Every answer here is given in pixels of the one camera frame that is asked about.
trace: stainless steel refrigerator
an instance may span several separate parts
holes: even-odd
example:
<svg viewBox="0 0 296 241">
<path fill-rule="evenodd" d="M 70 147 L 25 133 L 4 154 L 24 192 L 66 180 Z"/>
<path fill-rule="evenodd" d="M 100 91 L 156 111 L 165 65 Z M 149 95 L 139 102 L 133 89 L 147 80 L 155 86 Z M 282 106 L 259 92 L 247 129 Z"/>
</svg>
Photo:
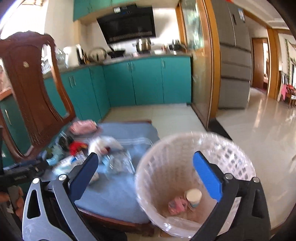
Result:
<svg viewBox="0 0 296 241">
<path fill-rule="evenodd" d="M 251 81 L 251 43 L 243 9 L 212 0 L 221 51 L 219 108 L 245 108 Z"/>
</svg>

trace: white tile floor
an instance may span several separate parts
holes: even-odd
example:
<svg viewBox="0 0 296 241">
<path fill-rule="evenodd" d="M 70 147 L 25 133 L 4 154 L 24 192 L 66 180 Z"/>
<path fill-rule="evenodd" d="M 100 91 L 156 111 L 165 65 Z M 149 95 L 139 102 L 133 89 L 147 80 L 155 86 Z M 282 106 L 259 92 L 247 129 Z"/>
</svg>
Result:
<svg viewBox="0 0 296 241">
<path fill-rule="evenodd" d="M 296 108 L 251 89 L 247 109 L 219 110 L 217 120 L 253 162 L 271 227 L 283 223 L 296 202 Z"/>
<path fill-rule="evenodd" d="M 104 122 L 147 119 L 152 120 L 160 138 L 179 132 L 205 131 L 192 108 L 186 104 L 112 108 Z"/>
</svg>

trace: white plastic basket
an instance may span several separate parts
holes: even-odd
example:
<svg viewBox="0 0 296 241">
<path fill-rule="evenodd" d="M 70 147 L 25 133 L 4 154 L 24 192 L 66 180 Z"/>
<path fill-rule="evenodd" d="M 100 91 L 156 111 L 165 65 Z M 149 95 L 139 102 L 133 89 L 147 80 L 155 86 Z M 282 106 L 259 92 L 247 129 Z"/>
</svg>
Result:
<svg viewBox="0 0 296 241">
<path fill-rule="evenodd" d="M 223 173 L 229 172 L 237 179 L 251 180 L 256 176 L 245 153 L 233 142 L 214 133 L 181 133 L 157 142 L 137 166 L 136 191 L 138 202 L 149 219 L 172 236 L 191 238 L 216 204 L 193 167 L 192 157 L 196 151 L 201 151 Z M 170 217 L 168 202 L 191 188 L 202 192 L 196 210 Z M 219 234 L 228 231 L 239 202 L 240 198 L 236 198 Z"/>
</svg>

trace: blue bed sheet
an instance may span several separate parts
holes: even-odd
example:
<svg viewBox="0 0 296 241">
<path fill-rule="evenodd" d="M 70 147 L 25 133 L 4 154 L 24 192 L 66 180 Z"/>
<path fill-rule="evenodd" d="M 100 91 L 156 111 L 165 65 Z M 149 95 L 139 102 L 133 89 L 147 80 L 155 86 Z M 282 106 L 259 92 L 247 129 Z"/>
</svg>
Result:
<svg viewBox="0 0 296 241">
<path fill-rule="evenodd" d="M 159 140 L 157 130 L 149 123 L 103 123 L 102 136 L 115 139 L 147 138 L 155 143 Z M 148 143 L 123 145 L 131 156 L 136 169 L 141 157 L 151 148 Z M 131 223 L 148 223 L 149 218 L 136 200 L 135 176 L 119 173 L 106 177 L 103 164 L 97 172 L 99 180 L 89 185 L 82 198 L 75 202 L 77 207 L 92 213 Z"/>
</svg>

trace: screw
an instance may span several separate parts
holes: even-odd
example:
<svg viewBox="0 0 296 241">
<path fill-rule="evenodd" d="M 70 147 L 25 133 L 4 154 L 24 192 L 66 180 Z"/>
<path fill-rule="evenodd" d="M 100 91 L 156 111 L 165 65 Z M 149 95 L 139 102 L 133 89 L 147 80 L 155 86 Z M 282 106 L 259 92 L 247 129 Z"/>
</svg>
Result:
<svg viewBox="0 0 296 241">
<path fill-rule="evenodd" d="M 63 181 L 67 178 L 67 175 L 66 174 L 62 174 L 62 175 L 59 175 L 59 180 L 60 181 Z"/>
<path fill-rule="evenodd" d="M 254 177 L 254 178 L 253 178 L 253 182 L 255 182 L 255 183 L 259 183 L 259 182 L 260 182 L 260 179 L 259 179 L 258 177 Z"/>
<path fill-rule="evenodd" d="M 231 180 L 233 178 L 233 175 L 231 173 L 226 173 L 225 178 Z"/>
<path fill-rule="evenodd" d="M 34 183 L 34 184 L 39 183 L 39 178 L 34 178 L 33 183 Z"/>
</svg>

